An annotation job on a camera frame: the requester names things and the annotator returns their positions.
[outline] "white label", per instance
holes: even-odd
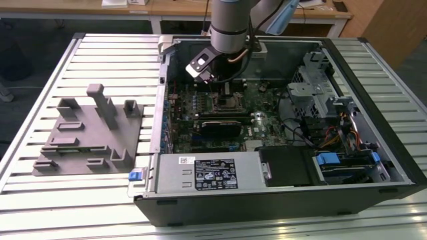
[[[180,156],[179,164],[195,164],[196,157],[195,156]]]
[[[128,11],[130,14],[148,14],[148,11]]]

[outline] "wire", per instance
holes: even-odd
[[[329,139],[329,134],[330,134],[330,131],[333,129],[335,129],[337,127],[335,126],[331,126],[327,130],[326,130],[326,137],[325,137],[325,141]]]
[[[0,140],[0,144],[11,145],[12,142],[11,142],[11,141],[7,141],[7,140]]]
[[[250,50],[244,49],[244,51],[240,53],[240,55],[235,59],[228,58],[228,63],[235,64],[236,62],[239,62],[243,59],[243,57],[247,55],[248,52],[250,52]]]
[[[303,141],[307,143],[307,145],[310,147],[313,147],[314,149],[319,149],[319,147],[310,141],[310,139],[307,137],[305,137],[302,134],[299,134],[299,132],[297,132],[297,130],[294,130],[292,128],[290,128],[288,125],[286,125],[284,123],[282,123],[282,125],[284,126],[284,128],[287,130],[290,130],[292,133],[295,133],[297,136],[299,136],[301,139],[303,139]]]
[[[222,84],[222,83],[227,83],[230,81],[232,81],[236,77],[239,77],[239,75],[247,70],[248,65],[250,65],[250,61],[251,61],[251,57],[252,57],[252,52],[254,52],[254,44],[255,44],[255,34],[256,32],[260,30],[260,27],[264,25],[264,23],[272,18],[272,16],[278,13],[278,11],[282,8],[283,3],[286,2],[286,0],[280,1],[280,4],[278,5],[276,9],[272,11],[272,13],[266,17],[266,19],[259,23],[259,25],[256,26],[255,29],[252,29],[252,19],[251,16],[248,18],[248,30],[250,30],[250,39],[248,39],[248,52],[247,52],[247,59],[246,59],[246,63],[243,68],[240,68],[240,70],[226,80],[220,80],[216,81],[216,83]]]
[[[43,89],[43,86],[12,86],[7,87],[7,89]]]
[[[204,17],[203,17],[203,25],[202,25],[202,32],[206,31],[206,23],[207,23],[207,16],[208,16],[208,7],[210,7],[210,0],[206,2],[206,10],[204,10]]]
[[[335,144],[341,139],[341,136],[337,135],[329,142],[326,142],[322,146],[321,146],[321,149],[323,149],[325,147],[327,147],[329,145],[331,144]]]
[[[302,14],[305,16],[305,22],[302,24],[302,28],[301,28],[301,35],[303,36],[305,34],[305,26],[306,26],[306,21],[307,21],[307,17],[306,17],[306,8],[302,6],[302,4],[298,4],[302,7]]]
[[[355,146],[358,148],[358,150],[361,151],[361,136],[359,136],[359,133],[354,130],[350,131],[354,136],[355,136]]]

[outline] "metal table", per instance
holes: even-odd
[[[74,39],[0,162],[0,235],[11,239],[426,239],[427,190],[359,214],[271,221],[154,227],[128,198],[127,174],[31,175],[60,97],[86,97],[90,83],[114,101],[144,104],[138,166],[148,164],[160,64],[158,35],[87,34]],[[369,43],[334,43],[423,171],[427,170],[427,109]],[[343,93],[349,93],[338,79]]]

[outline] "warning label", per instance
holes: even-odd
[[[194,176],[198,191],[239,188],[234,159],[195,160]]]

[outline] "gray floor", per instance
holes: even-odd
[[[84,33],[143,33],[152,32],[146,21],[114,20],[67,20],[66,27],[59,29],[54,20],[7,19],[14,28],[8,30],[20,45],[20,48],[34,65],[34,74],[22,81],[10,82],[0,79],[6,87],[43,87],[62,58],[72,36],[76,32]],[[182,25],[167,23],[163,26],[166,34],[196,34],[202,25]],[[405,61],[398,74],[414,93],[427,104],[427,41],[425,41],[413,55]],[[0,102],[0,141],[12,141],[27,114],[38,99],[40,88],[14,88],[15,101]],[[0,157],[8,148],[0,143]]]

